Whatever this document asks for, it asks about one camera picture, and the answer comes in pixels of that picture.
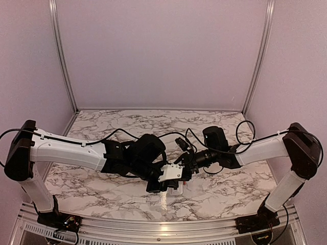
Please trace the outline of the white remote control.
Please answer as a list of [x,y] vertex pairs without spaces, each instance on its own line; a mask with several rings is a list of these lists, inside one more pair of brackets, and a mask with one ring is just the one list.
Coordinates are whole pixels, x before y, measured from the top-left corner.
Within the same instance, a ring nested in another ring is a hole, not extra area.
[[168,188],[168,196],[170,197],[176,197],[183,195],[183,184],[184,182],[178,182],[177,188]]

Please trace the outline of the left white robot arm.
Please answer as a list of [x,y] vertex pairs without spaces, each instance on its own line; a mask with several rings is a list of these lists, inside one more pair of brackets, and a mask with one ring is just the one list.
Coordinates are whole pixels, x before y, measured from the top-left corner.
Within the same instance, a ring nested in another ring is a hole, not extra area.
[[176,188],[182,177],[182,166],[167,161],[165,144],[153,134],[125,142],[108,136],[97,141],[77,140],[38,129],[33,120],[27,120],[20,129],[5,131],[11,132],[17,134],[11,142],[4,172],[21,185],[38,214],[44,215],[53,227],[61,227],[65,219],[39,175],[37,162],[81,166],[120,176],[132,174],[148,182],[148,192]]

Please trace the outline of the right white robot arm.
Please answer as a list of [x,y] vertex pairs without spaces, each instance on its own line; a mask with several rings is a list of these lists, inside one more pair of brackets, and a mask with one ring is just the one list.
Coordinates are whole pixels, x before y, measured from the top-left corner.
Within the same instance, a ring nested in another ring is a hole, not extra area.
[[218,163],[222,168],[237,169],[262,160],[288,157],[291,168],[263,201],[253,224],[265,228],[288,199],[297,195],[305,182],[317,173],[323,160],[323,148],[317,137],[301,124],[249,143],[229,145],[222,128],[207,127],[202,131],[205,147],[200,152],[183,153],[176,163],[183,166],[182,180],[188,181],[202,167]]

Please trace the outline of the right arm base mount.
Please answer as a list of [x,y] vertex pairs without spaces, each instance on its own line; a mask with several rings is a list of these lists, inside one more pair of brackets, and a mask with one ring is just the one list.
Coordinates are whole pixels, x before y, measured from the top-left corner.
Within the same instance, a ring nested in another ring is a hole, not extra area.
[[277,212],[272,212],[262,204],[254,215],[241,216],[235,219],[240,234],[269,229],[280,225]]

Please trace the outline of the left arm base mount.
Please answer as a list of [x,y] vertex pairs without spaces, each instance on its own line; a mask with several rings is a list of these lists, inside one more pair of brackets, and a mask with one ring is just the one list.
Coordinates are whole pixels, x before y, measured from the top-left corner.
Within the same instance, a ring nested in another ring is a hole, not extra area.
[[82,218],[78,215],[60,212],[57,198],[54,195],[53,204],[54,207],[50,212],[40,212],[36,209],[36,205],[34,205],[38,214],[37,222],[42,225],[56,228],[57,231],[78,233]]

